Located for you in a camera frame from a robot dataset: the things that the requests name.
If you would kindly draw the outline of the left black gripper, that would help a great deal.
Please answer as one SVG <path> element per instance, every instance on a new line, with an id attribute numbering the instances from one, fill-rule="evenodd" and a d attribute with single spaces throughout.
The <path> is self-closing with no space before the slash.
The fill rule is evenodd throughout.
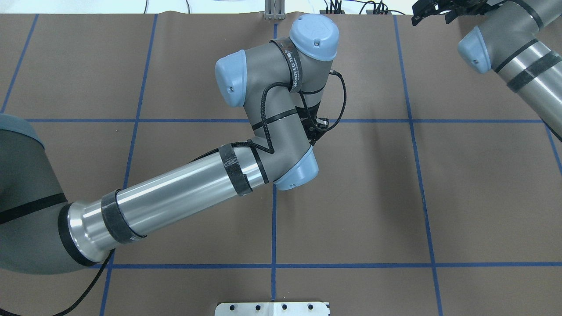
<path id="1" fill-rule="evenodd" d="M 309 140 L 311 146 L 314 146 L 316 142 L 326 133 L 324 130 L 328 128 L 329 119 L 318 117 L 318 110 L 321 107 L 321 101 L 317 102 L 315 105 L 298 106 L 297 114 Z"/>

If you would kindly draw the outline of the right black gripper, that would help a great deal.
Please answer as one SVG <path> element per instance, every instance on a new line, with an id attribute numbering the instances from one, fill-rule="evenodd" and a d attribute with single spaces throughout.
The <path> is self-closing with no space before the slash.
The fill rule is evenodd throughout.
<path id="1" fill-rule="evenodd" d="M 446 24 L 460 16 L 484 15 L 501 6 L 501 2 L 489 4 L 487 0 L 418 0 L 413 6 L 411 23 L 417 26 L 424 18 L 444 15 Z"/>

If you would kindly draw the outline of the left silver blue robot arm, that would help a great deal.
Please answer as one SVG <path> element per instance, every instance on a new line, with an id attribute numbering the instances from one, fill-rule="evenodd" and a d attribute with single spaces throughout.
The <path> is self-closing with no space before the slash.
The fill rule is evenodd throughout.
<path id="1" fill-rule="evenodd" d="M 102 264 L 118 246 L 269 183 L 291 190 L 317 176 L 313 136 L 327 131 L 321 104 L 340 31 L 303 14 L 289 35 L 239 50 L 215 65 L 226 104 L 243 108 L 253 137 L 116 189 L 70 202 L 30 122 L 1 114 L 1 268 L 51 275 Z"/>

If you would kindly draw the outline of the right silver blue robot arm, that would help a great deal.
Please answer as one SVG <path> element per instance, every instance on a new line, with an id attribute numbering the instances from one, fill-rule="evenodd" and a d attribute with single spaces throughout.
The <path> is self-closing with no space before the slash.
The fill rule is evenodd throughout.
<path id="1" fill-rule="evenodd" d="M 537 38 L 561 16 L 559 0 L 418 0 L 412 24 L 444 15 L 446 23 L 461 16 L 484 15 L 458 43 L 462 59 L 479 73 L 496 72 L 506 86 L 538 114 L 550 132 L 561 138 L 561 55 Z"/>

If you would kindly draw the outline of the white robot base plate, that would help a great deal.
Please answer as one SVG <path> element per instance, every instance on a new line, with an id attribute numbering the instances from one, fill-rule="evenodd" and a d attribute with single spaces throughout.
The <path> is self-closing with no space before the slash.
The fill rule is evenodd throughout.
<path id="1" fill-rule="evenodd" d="M 329 316 L 328 302 L 225 302 L 215 316 Z"/>

